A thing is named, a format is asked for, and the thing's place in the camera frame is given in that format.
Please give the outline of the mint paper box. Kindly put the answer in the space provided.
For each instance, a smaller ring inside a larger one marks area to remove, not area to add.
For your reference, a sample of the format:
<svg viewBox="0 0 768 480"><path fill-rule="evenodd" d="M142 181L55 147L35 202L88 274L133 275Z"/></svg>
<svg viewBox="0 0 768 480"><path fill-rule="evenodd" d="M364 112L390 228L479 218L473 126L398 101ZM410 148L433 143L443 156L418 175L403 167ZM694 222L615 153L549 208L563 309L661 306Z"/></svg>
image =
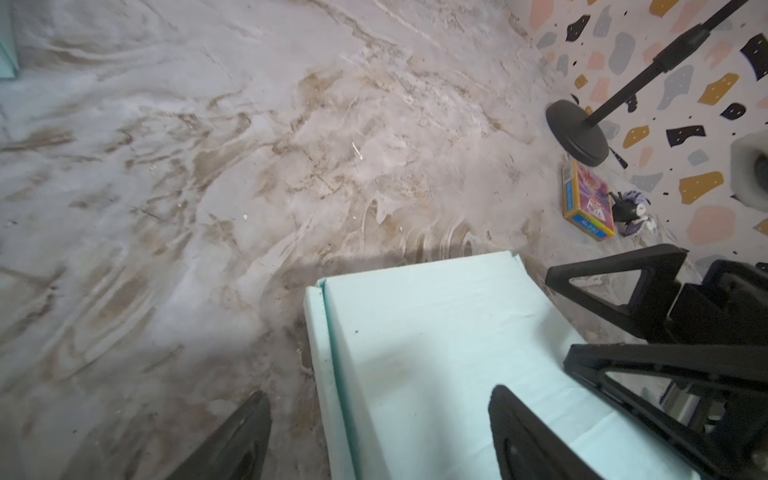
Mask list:
<svg viewBox="0 0 768 480"><path fill-rule="evenodd" d="M0 0L0 79L13 79L19 71L10 0Z"/></svg>

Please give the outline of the colourful small card box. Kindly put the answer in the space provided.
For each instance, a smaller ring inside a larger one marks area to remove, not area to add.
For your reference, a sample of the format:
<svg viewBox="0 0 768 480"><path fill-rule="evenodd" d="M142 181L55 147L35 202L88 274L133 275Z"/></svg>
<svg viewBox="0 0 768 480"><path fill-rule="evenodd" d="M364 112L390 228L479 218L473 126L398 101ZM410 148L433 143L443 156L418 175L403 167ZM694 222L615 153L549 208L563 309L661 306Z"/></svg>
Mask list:
<svg viewBox="0 0 768 480"><path fill-rule="evenodd" d="M608 185L572 160L562 168L563 218L596 241L616 235Z"/></svg>

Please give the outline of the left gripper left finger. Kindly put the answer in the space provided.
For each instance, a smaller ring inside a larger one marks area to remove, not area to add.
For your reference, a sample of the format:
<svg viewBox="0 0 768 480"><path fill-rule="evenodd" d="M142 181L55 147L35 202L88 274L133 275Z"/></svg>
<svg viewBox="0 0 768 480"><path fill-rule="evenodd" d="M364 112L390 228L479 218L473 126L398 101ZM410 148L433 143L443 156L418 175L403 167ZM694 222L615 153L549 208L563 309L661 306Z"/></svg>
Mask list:
<svg viewBox="0 0 768 480"><path fill-rule="evenodd" d="M260 479L271 424L269 397L253 392L167 480Z"/></svg>

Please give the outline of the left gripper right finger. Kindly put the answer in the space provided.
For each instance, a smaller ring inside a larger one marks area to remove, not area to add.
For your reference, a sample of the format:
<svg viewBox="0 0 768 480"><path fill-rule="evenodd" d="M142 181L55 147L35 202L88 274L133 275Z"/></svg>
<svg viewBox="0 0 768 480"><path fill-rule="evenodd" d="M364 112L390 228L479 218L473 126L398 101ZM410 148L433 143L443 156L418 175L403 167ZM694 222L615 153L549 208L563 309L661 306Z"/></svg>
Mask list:
<svg viewBox="0 0 768 480"><path fill-rule="evenodd" d="M503 479L600 477L506 386L494 387L488 413Z"/></svg>

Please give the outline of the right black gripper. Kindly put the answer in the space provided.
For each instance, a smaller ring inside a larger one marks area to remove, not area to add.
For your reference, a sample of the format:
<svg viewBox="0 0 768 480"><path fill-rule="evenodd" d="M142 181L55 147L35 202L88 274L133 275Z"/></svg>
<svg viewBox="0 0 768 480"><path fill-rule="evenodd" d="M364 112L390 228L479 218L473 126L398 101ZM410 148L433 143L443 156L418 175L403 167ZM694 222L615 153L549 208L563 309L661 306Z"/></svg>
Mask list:
<svg viewBox="0 0 768 480"><path fill-rule="evenodd" d="M574 345L564 370L701 478L764 479L767 349L745 345L767 343L767 266L717 260L701 283L682 287L686 258L685 249L659 244L549 268L547 287L624 332L695 344ZM626 298L575 282L593 277L624 277Z"/></svg>

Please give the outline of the small black white figurine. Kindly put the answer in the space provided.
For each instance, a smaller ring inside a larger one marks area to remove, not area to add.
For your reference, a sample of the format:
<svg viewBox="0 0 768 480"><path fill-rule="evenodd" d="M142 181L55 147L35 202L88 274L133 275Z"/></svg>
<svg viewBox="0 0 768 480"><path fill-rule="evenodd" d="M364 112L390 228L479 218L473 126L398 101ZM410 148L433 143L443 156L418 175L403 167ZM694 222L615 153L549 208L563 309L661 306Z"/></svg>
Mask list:
<svg viewBox="0 0 768 480"><path fill-rule="evenodd" d="M647 230L656 230L656 221L648 214L651 203L646 196L636 190L610 192L612 215L617 232L622 237L633 237Z"/></svg>

